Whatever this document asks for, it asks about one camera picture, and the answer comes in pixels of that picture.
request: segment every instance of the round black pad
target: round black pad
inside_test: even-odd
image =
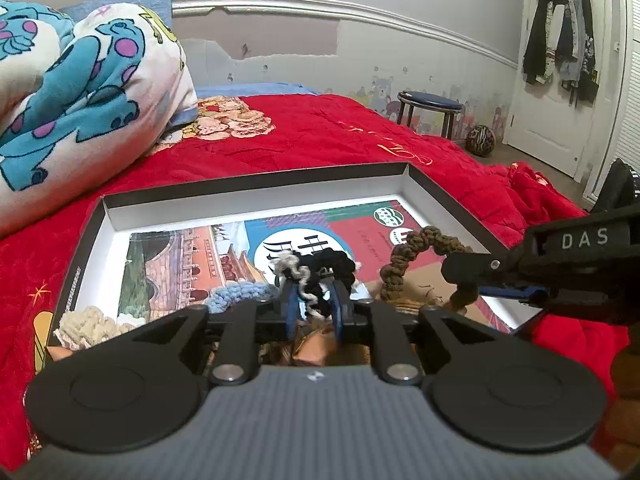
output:
[[[28,417],[45,442],[88,453],[160,440],[183,426],[199,403],[196,378],[169,349],[124,341],[47,366],[26,395]]]
[[[587,368],[528,344],[464,346],[436,375],[443,418],[484,446],[552,452],[586,441],[606,408]]]

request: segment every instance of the closet door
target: closet door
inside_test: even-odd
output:
[[[620,94],[620,106],[613,134],[606,145],[606,154],[594,168],[584,197],[595,202],[614,160],[640,169],[640,0],[627,2],[625,68]]]
[[[607,85],[611,44],[611,0],[591,0],[595,41],[596,70],[600,88]],[[571,104],[570,93],[561,86],[556,68],[546,84],[524,82],[523,57],[529,41],[530,26],[538,0],[528,0],[523,16],[521,56],[512,105],[511,127],[507,144],[546,162],[550,166],[575,176],[580,157],[590,138],[596,110],[604,106],[598,92],[595,105],[579,102]]]
[[[608,168],[617,158],[640,170],[640,0],[631,0],[633,5],[634,42],[630,60],[629,90],[626,96],[626,107],[620,135],[615,144],[615,151],[609,158],[607,171],[600,178],[597,191],[600,190]]]

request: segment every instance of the red bedspread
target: red bedspread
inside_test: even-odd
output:
[[[406,160],[454,196],[506,245],[535,223],[581,215],[526,165],[485,167],[448,140],[421,137],[338,96],[259,96],[245,102],[273,120],[268,135],[191,138],[142,158],[98,191],[0,241],[0,462],[26,458],[22,394],[34,373],[34,318],[51,311],[85,221],[100,195],[206,178],[314,166]],[[609,366],[626,330],[547,317],[539,344],[585,363],[611,390]]]

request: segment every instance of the stool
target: stool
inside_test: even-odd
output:
[[[396,121],[398,124],[400,124],[402,120],[405,104],[409,105],[409,117],[406,122],[406,125],[409,127],[411,127],[411,117],[414,114],[414,107],[416,106],[423,110],[441,112],[444,114],[444,122],[442,123],[442,134],[440,136],[451,140],[453,134],[453,116],[460,113],[463,105],[452,99],[440,97],[435,94],[427,94],[427,92],[402,91],[398,93],[398,100],[400,101],[400,111],[398,112],[398,120]]]

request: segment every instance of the white logo circle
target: white logo circle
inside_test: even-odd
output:
[[[333,237],[308,228],[291,228],[272,233],[260,242],[255,249],[254,266],[264,273],[269,283],[274,283],[275,275],[271,272],[271,259],[285,250],[297,251],[300,254],[319,253],[322,249],[344,251]]]
[[[324,379],[324,374],[316,370],[315,372],[311,372],[310,374],[307,374],[306,378],[315,383],[319,383],[320,381],[322,381],[322,379]]]
[[[373,212],[373,218],[387,227],[400,227],[404,223],[404,216],[391,207],[379,207]]]
[[[389,233],[389,239],[393,245],[400,245],[406,243],[406,234],[413,231],[408,227],[397,227]]]

